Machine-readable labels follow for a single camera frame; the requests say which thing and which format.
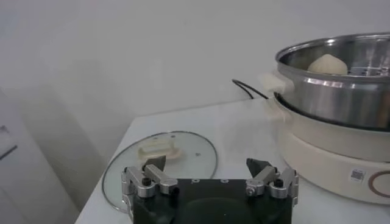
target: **glass lid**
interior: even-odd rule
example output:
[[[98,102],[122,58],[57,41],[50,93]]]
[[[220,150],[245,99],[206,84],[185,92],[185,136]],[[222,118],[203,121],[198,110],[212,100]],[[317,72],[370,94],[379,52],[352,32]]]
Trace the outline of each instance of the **glass lid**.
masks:
[[[141,169],[147,159],[163,155],[164,173],[173,178],[210,179],[218,165],[214,145],[201,135],[187,131],[152,135],[130,145],[108,165],[102,180],[105,199],[127,213],[127,205],[122,202],[121,172],[128,166]]]

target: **qr code label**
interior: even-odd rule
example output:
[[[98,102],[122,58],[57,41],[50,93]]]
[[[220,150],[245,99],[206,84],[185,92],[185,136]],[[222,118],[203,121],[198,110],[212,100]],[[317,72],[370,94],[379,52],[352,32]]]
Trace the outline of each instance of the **qr code label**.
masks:
[[[353,169],[351,170],[351,174],[349,175],[349,180],[361,183],[364,180],[366,172],[359,169]]]

